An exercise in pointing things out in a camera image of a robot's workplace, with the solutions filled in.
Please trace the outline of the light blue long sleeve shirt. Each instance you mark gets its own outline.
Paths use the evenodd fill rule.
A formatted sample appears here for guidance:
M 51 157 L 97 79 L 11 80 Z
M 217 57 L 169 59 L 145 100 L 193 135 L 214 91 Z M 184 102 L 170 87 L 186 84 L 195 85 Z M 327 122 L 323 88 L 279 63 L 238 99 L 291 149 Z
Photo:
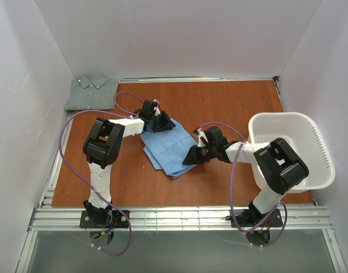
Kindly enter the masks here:
M 162 170 L 167 176 L 176 179 L 196 166 L 184 165 L 183 161 L 197 142 L 179 122 L 174 119 L 171 121 L 175 124 L 172 130 L 158 133 L 148 131 L 141 134 L 140 138 L 154 169 Z

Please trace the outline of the grey long sleeve shirt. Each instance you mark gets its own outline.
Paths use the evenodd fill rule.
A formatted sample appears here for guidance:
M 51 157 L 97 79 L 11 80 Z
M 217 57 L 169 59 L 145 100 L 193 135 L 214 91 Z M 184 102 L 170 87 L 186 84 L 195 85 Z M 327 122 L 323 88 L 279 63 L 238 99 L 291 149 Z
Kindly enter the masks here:
M 90 80 L 83 76 L 71 82 L 69 98 L 64 111 L 112 110 L 119 79 L 101 77 Z

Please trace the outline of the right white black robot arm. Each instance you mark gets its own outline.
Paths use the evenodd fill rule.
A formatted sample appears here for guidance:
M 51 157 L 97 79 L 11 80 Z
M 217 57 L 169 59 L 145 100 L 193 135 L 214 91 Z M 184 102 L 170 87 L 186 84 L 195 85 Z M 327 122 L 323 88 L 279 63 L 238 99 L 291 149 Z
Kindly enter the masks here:
M 265 187 L 238 218 L 256 226 L 271 214 L 281 199 L 309 176 L 309 168 L 283 138 L 268 143 L 229 142 L 217 126 L 194 134 L 198 144 L 190 147 L 184 165 L 202 164 L 211 159 L 226 163 L 256 165 L 265 178 Z

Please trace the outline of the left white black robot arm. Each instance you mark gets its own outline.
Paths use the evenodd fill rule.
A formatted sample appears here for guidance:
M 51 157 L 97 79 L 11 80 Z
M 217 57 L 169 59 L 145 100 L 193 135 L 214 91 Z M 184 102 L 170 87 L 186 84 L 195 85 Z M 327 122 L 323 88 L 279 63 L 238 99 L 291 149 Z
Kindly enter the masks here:
M 110 194 L 110 176 L 122 140 L 145 132 L 169 131 L 176 125 L 160 109 L 157 100 L 145 100 L 142 108 L 127 118 L 109 121 L 97 118 L 83 145 L 90 171 L 91 193 L 83 202 L 83 227 L 105 228 L 117 225 L 122 214 L 114 212 Z

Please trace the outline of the white plastic laundry basket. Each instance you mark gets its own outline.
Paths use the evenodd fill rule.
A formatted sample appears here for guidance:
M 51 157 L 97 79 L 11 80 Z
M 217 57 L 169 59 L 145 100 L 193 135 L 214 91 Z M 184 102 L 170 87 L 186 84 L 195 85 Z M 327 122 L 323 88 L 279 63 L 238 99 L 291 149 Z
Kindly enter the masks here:
M 248 124 L 248 141 L 285 139 L 309 168 L 309 176 L 290 193 L 324 189 L 335 179 L 335 167 L 321 132 L 311 118 L 296 112 L 258 113 Z

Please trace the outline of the aluminium back frame rail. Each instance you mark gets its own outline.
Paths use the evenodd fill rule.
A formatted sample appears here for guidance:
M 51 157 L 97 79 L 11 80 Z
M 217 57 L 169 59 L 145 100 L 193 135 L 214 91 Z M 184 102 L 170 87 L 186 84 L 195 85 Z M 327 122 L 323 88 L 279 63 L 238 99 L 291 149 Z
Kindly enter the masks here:
M 227 82 L 227 81 L 265 81 L 271 78 L 219 78 L 219 77 L 148 77 L 121 78 L 120 84 L 160 83 L 160 82 Z

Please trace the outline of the aluminium frame rail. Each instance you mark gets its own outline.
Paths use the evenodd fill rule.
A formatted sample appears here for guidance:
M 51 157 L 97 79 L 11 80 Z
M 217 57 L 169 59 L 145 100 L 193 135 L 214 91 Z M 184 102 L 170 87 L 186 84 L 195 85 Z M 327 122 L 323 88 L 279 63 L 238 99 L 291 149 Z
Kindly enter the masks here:
M 130 207 L 129 221 L 133 231 L 207 231 L 230 230 L 226 206 Z M 333 223 L 324 206 L 288 205 L 280 208 L 280 218 L 289 230 L 332 229 Z M 41 208 L 33 212 L 28 230 L 75 231 L 93 230 L 89 216 L 82 208 Z
M 227 82 L 227 81 L 265 81 L 271 78 L 219 78 L 219 77 L 148 77 L 121 78 L 120 84 L 160 83 L 160 82 Z
M 282 107 L 282 110 L 284 111 L 283 102 L 281 100 L 281 93 L 280 93 L 280 76 L 274 76 L 272 80 L 276 88 L 277 95 L 279 97 L 280 105 Z
M 62 136 L 62 151 L 63 152 L 65 152 L 65 149 L 67 146 L 67 142 L 68 142 L 69 134 L 71 131 L 72 123 L 73 123 L 72 121 L 69 122 L 69 124 L 65 128 L 63 136 Z M 59 150 L 57 150 L 57 153 L 56 153 L 56 156 L 54 159 L 54 163 L 52 165 L 52 169 L 50 172 L 50 176 L 47 180 L 46 186 L 45 186 L 44 191 L 42 193 L 42 196 L 40 198 L 38 208 L 50 208 L 51 207 L 62 163 L 63 163 L 62 157 L 60 156 Z

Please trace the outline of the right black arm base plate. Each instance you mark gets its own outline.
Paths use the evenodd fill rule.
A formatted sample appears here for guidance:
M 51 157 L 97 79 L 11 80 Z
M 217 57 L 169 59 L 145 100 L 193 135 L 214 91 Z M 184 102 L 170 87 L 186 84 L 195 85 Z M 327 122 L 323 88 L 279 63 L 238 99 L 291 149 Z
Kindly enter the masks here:
M 230 222 L 231 227 L 233 228 L 236 227 L 235 222 L 231 215 L 226 216 L 225 220 Z M 241 228 L 252 228 L 253 226 L 255 226 L 256 224 L 260 222 L 260 220 L 254 220 L 253 218 L 251 218 L 251 216 L 249 215 L 249 209 L 245 209 L 242 212 L 240 212 L 238 215 L 236 215 L 236 220 Z M 283 219 L 281 217 L 279 209 L 275 209 L 272 212 L 272 214 L 269 216 L 269 218 L 260 225 L 260 227 L 270 227 L 270 228 L 271 227 L 279 228 L 282 226 L 283 226 Z

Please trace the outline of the aluminium right frame rail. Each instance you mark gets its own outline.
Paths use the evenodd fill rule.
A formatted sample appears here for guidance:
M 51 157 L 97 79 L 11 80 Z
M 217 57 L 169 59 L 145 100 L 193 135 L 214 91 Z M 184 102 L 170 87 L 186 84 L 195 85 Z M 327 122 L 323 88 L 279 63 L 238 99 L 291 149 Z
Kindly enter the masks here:
M 276 88 L 277 95 L 279 97 L 280 105 L 282 107 L 282 110 L 284 111 L 283 102 L 281 100 L 281 93 L 280 93 L 280 76 L 274 76 L 272 80 Z

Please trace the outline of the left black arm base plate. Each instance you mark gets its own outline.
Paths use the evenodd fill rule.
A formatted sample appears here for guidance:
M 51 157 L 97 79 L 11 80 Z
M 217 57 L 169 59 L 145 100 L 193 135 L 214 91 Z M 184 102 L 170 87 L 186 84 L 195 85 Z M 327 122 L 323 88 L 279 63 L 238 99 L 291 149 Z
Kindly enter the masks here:
M 109 228 L 128 228 L 127 219 L 130 217 L 129 210 L 123 210 L 124 215 L 117 210 L 110 210 L 104 217 L 98 217 L 91 212 L 83 211 L 80 217 L 79 227 L 83 229 L 109 229 Z

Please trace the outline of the aluminium front frame rail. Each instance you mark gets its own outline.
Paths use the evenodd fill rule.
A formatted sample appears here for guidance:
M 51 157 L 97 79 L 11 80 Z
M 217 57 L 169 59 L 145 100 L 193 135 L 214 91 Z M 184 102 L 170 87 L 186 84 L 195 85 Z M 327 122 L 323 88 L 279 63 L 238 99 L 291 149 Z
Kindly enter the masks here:
M 129 221 L 133 231 L 207 231 L 230 230 L 226 206 L 130 207 Z M 289 230 L 332 229 L 333 223 L 324 206 L 288 205 L 280 208 L 280 218 Z M 93 230 L 89 216 L 82 208 L 41 208 L 33 212 L 28 230 L 75 231 Z

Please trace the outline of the aluminium left frame rail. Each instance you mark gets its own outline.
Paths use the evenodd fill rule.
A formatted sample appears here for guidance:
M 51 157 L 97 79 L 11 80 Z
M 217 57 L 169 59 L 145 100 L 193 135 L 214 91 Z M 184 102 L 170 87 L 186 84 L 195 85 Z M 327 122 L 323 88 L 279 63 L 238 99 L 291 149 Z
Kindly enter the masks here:
M 63 136 L 62 136 L 62 151 L 63 152 L 65 152 L 65 149 L 67 146 L 67 142 L 68 142 L 69 134 L 71 131 L 72 123 L 73 123 L 72 121 L 69 122 L 69 124 L 65 128 Z M 52 169 L 50 172 L 50 176 L 47 180 L 46 186 L 45 186 L 44 191 L 42 193 L 42 196 L 40 198 L 38 208 L 50 208 L 51 207 L 62 163 L 63 163 L 62 157 L 60 156 L 59 150 L 57 150 L 57 153 L 56 153 L 56 156 L 54 159 L 54 163 L 52 165 Z

